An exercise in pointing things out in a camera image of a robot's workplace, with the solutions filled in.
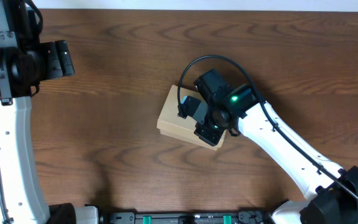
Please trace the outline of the cardboard box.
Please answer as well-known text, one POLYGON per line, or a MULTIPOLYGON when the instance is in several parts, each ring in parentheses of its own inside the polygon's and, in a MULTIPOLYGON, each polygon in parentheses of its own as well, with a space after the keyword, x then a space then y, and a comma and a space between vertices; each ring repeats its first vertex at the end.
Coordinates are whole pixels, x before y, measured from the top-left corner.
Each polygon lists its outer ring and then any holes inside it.
POLYGON ((160 116, 158 117, 157 128, 160 130, 160 133, 181 141, 217 151, 223 145, 226 132, 223 133, 223 136, 216 146, 210 146, 195 135, 194 131, 196 129, 196 121, 191 117, 183 119, 178 116, 177 88, 178 87, 176 85, 171 86, 160 116))

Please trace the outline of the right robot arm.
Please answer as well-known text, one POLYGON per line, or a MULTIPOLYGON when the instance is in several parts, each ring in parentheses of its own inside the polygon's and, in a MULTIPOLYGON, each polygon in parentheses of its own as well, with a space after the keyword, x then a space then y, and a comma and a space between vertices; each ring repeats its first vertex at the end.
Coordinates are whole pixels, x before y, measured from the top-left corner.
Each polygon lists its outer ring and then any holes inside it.
POLYGON ((235 89, 215 69, 194 84, 204 99, 195 115, 195 134, 211 146, 225 131, 247 137, 302 192, 304 201, 286 201, 269 214, 272 223, 358 223, 358 167, 345 170, 311 147, 268 102, 257 101, 251 86, 235 89))

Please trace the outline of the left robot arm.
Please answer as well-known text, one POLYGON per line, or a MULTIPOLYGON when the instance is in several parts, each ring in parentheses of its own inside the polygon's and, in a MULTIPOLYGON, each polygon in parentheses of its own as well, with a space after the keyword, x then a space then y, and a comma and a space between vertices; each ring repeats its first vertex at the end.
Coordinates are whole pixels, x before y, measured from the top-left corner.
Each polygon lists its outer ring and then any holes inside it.
POLYGON ((75 72, 64 40, 41 42, 44 20, 31 0, 0 0, 0 223, 98 224, 96 207, 49 205, 30 133, 32 97, 42 81, 75 72))

